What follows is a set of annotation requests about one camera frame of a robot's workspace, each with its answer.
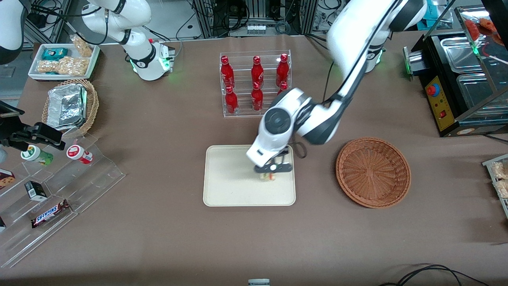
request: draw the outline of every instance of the beige tray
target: beige tray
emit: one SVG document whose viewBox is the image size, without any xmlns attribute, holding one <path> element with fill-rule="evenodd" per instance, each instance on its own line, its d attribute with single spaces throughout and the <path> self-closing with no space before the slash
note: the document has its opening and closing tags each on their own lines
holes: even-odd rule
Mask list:
<svg viewBox="0 0 508 286">
<path fill-rule="evenodd" d="M 245 154 L 250 145 L 215 145 L 206 151 L 203 202 L 209 207 L 290 206 L 295 203 L 295 173 L 263 181 Z M 285 156 L 293 165 L 293 149 Z"/>
</svg>

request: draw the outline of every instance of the stainless steel food tray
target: stainless steel food tray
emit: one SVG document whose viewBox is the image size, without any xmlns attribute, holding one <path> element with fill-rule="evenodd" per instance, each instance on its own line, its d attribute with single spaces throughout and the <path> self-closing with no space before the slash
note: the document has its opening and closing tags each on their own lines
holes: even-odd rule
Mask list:
<svg viewBox="0 0 508 286">
<path fill-rule="evenodd" d="M 441 40 L 452 71 L 456 73 L 481 72 L 482 67 L 474 55 L 471 44 L 466 37 L 455 37 Z"/>
<path fill-rule="evenodd" d="M 484 73 L 459 75 L 457 84 L 468 108 L 474 107 L 492 94 Z M 505 96 L 501 96 L 475 113 L 482 116 L 508 114 L 508 101 Z"/>
</svg>

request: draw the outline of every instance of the table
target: table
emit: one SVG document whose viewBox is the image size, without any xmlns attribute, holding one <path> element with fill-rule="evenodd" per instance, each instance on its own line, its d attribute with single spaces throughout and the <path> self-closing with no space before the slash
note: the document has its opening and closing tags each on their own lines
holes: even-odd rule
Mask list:
<svg viewBox="0 0 508 286">
<path fill-rule="evenodd" d="M 420 83 L 404 76 L 402 48 L 420 35 L 395 34 L 335 137 L 295 158 L 297 201 L 290 207 L 203 204 L 206 149 L 251 144 L 259 123 L 223 118 L 218 55 L 291 49 L 294 86 L 320 99 L 331 62 L 326 51 L 301 36 L 185 42 L 174 72 L 146 82 L 120 46 L 102 46 L 91 133 L 127 176 L 14 268 L 0 269 L 10 279 L 3 285 L 246 285 L 270 278 L 274 286 L 360 286 L 397 281 L 420 263 L 507 284 L 508 224 L 481 162 L 508 147 L 483 136 L 438 138 Z M 339 86 L 336 77 L 334 69 L 328 95 Z M 27 81 L 24 122 L 40 119 L 54 86 Z M 409 162 L 411 189 L 394 207 L 367 209 L 339 189 L 338 152 L 362 136 L 391 142 Z M 18 152 L 9 153 L 6 166 L 19 162 Z M 418 279 L 453 282 L 444 273 Z"/>
</svg>

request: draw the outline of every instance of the red bottle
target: red bottle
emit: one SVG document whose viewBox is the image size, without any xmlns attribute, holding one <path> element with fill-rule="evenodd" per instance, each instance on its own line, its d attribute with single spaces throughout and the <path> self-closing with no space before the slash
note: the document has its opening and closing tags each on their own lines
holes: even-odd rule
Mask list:
<svg viewBox="0 0 508 286">
<path fill-rule="evenodd" d="M 252 108 L 254 111 L 261 111 L 263 109 L 263 92 L 261 91 L 261 85 L 259 82 L 252 83 Z"/>
<path fill-rule="evenodd" d="M 238 98 L 233 92 L 233 87 L 231 85 L 226 86 L 226 107 L 229 114 L 235 115 L 238 113 Z"/>
<path fill-rule="evenodd" d="M 288 83 L 287 83 L 287 82 L 285 82 L 285 81 L 282 81 L 282 82 L 280 83 L 280 90 L 279 90 L 279 92 L 277 93 L 277 95 L 279 95 L 281 92 L 286 91 L 286 90 L 288 90 Z"/>
<path fill-rule="evenodd" d="M 277 79 L 275 84 L 280 87 L 282 81 L 287 81 L 289 74 L 288 55 L 283 53 L 280 55 L 280 62 L 277 66 Z"/>
<path fill-rule="evenodd" d="M 225 85 L 231 85 L 233 88 L 235 87 L 235 75 L 233 74 L 233 67 L 229 64 L 229 59 L 227 55 L 223 55 L 220 57 L 220 62 L 222 65 L 220 66 L 220 74 L 224 81 Z"/>
<path fill-rule="evenodd" d="M 259 85 L 263 86 L 263 67 L 261 66 L 261 58 L 258 55 L 255 55 L 252 59 L 254 65 L 250 70 L 250 74 L 252 75 L 252 82 L 259 82 Z"/>
</svg>

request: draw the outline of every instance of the round woven basket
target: round woven basket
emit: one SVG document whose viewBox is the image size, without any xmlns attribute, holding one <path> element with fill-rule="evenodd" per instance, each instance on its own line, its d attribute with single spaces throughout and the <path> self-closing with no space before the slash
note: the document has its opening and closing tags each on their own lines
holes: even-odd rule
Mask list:
<svg viewBox="0 0 508 286">
<path fill-rule="evenodd" d="M 86 89 L 86 122 L 79 128 L 81 134 L 85 134 L 92 127 L 92 124 L 95 121 L 97 110 L 99 109 L 99 98 L 95 88 L 93 88 L 93 85 L 86 79 L 70 79 L 60 83 L 58 86 L 71 83 L 80 83 Z M 48 121 L 48 106 L 49 97 L 46 99 L 46 104 L 44 105 L 44 110 L 42 111 L 42 122 L 44 123 Z"/>
<path fill-rule="evenodd" d="M 337 157 L 335 173 L 342 190 L 369 208 L 395 205 L 411 185 L 411 171 L 402 153 L 374 137 L 348 142 Z"/>
</svg>

